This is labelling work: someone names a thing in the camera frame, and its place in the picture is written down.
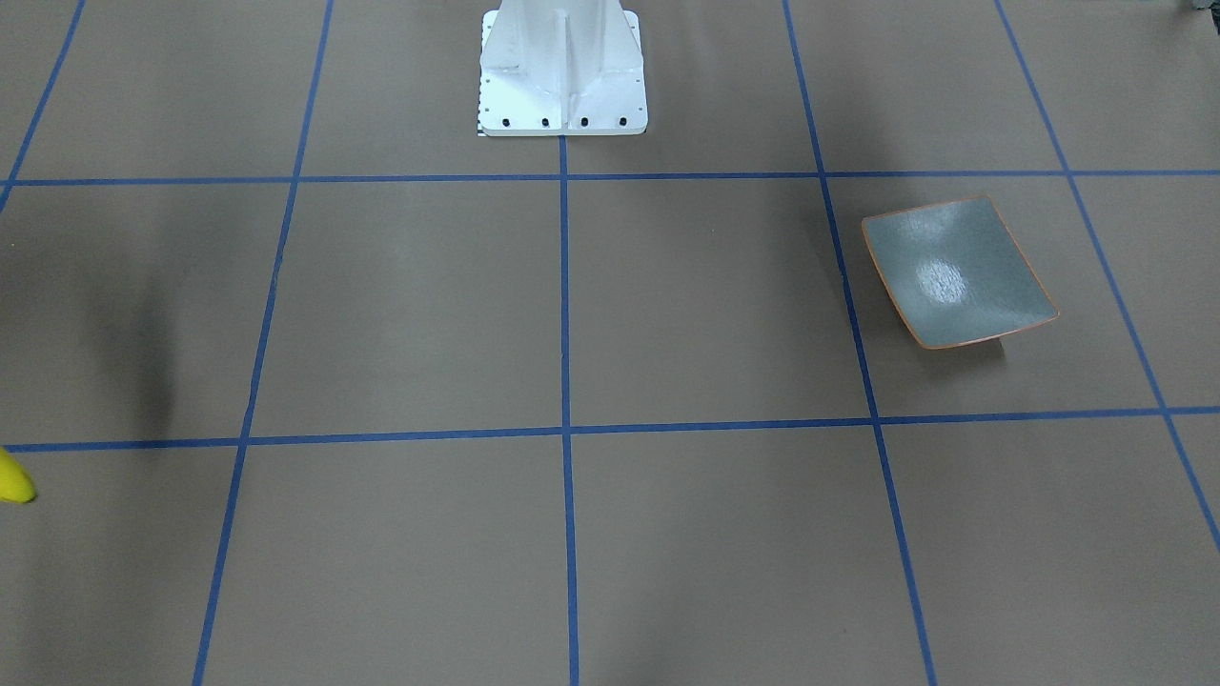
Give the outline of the grey square plate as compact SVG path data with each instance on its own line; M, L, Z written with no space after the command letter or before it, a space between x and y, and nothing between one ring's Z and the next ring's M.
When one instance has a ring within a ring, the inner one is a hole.
M1060 315L988 195L872 214L860 229L897 315L924 349L996 341Z

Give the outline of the white pedestal column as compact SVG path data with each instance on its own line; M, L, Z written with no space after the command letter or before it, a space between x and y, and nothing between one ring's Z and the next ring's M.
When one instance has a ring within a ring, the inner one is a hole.
M640 18L621 2L501 1L479 26L479 135L648 131Z

